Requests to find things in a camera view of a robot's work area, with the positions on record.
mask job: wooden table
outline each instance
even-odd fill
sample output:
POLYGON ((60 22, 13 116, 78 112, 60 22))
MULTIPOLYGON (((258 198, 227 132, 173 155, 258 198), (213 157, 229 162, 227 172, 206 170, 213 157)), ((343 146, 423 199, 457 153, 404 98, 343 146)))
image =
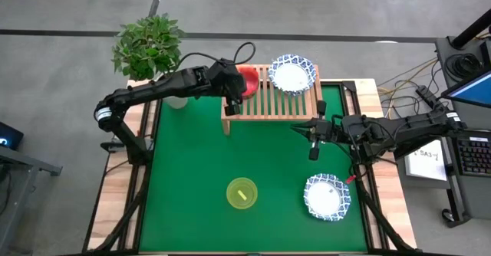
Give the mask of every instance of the wooden table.
MULTIPOLYGON (((358 103, 362 114, 368 117, 382 117, 383 112, 380 104, 380 99, 377 92, 377 85, 374 79, 349 79, 356 83, 358 93, 358 103)), ((128 85, 135 86, 138 84, 145 84, 145 82, 135 83, 129 81, 128 85)), ((154 101, 150 104, 150 115, 147 118, 147 133, 151 132, 153 125, 154 111, 157 102, 154 101)), ((348 110, 350 114, 354 113, 354 106, 352 100, 348 100, 348 110)), ((127 125, 137 134, 140 128, 140 121, 143 113, 143 105, 131 107, 125 116, 125 122, 127 125)), ((386 159, 394 159, 392 153, 384 155, 386 159)), ((114 167, 115 165, 123 162, 127 159, 126 152, 113 153, 109 156, 107 161, 107 169, 114 167)), ((89 232, 87 233, 87 240, 85 247, 87 249, 96 248, 102 243, 102 241, 110 234, 111 230, 117 224, 118 220, 124 212, 124 205, 128 192, 128 185, 130 181, 132 166, 124 164, 121 167, 111 171, 105 176, 101 186, 101 193, 98 196, 98 201, 94 209, 94 217, 89 232)), ((404 199, 403 190, 400 184, 397 167, 388 162, 379 161, 373 165, 374 178, 381 202, 382 212, 387 220, 392 224, 396 232, 412 247, 416 247, 414 239, 413 229, 411 227, 409 215, 407 213, 406 202, 404 199)), ((376 248, 381 247, 380 240, 378 239, 377 223, 374 217, 370 216, 371 231, 374 237, 374 246, 376 248)), ((133 215, 129 226, 128 240, 133 240, 133 234, 135 229, 135 221, 137 215, 133 215)), ((130 248, 132 241, 127 241, 126 247, 130 248)))

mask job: table leg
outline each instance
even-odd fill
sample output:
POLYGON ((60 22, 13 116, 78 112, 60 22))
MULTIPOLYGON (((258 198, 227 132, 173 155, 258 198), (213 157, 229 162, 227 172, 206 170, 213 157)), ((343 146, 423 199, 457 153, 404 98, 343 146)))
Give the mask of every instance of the table leg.
POLYGON ((226 136, 230 135, 230 120, 222 120, 223 133, 226 136))

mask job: gray floor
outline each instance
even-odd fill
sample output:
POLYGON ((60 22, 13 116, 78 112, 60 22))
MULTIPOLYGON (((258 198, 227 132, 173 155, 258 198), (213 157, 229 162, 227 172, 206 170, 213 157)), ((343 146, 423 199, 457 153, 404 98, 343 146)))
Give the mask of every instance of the gray floor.
MULTIPOLYGON (((119 24, 146 16, 151 2, 0 0, 0 28, 117 31, 119 24)), ((457 34, 490 6, 491 0, 162 0, 157 13, 169 12, 191 32, 433 37, 457 34)), ((181 51, 232 57, 242 42, 186 40, 181 51)), ((0 36, 0 98, 8 98, 0 100, 0 120, 26 133, 22 152, 64 166, 61 177, 39 179, 18 234, 16 244, 36 255, 81 249, 107 158, 98 144, 109 137, 97 128, 92 110, 126 81, 112 73, 113 43, 112 38, 0 36)), ((318 64, 323 78, 373 77, 378 83, 435 56, 432 44, 255 43, 254 64, 296 53, 318 64)), ((190 57, 184 66, 202 64, 211 61, 190 57)), ((415 81, 428 85, 428 73, 415 81)), ((441 74, 436 80, 444 89, 441 74)), ((394 81, 383 87, 392 88, 394 81)), ((407 88, 400 94, 414 92, 407 88)), ((440 210, 448 206, 445 192, 403 184, 419 248, 489 254, 491 221, 445 228, 440 220, 440 210)))

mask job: green leaves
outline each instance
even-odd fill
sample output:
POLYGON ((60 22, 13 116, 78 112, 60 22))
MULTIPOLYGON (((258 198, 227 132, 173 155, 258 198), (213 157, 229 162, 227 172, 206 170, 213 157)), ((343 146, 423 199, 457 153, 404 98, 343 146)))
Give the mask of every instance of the green leaves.
POLYGON ((172 73, 180 60, 180 38, 185 35, 176 23, 163 14, 121 25, 120 40, 112 47, 114 72, 130 75, 133 80, 152 79, 158 72, 172 73))

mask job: white flower pot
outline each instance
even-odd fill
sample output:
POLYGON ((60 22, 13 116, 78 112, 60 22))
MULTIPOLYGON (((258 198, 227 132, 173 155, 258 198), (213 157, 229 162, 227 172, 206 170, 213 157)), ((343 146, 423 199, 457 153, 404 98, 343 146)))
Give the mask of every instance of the white flower pot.
POLYGON ((181 109, 187 104, 187 98, 179 98, 175 96, 163 98, 163 101, 173 109, 181 109))

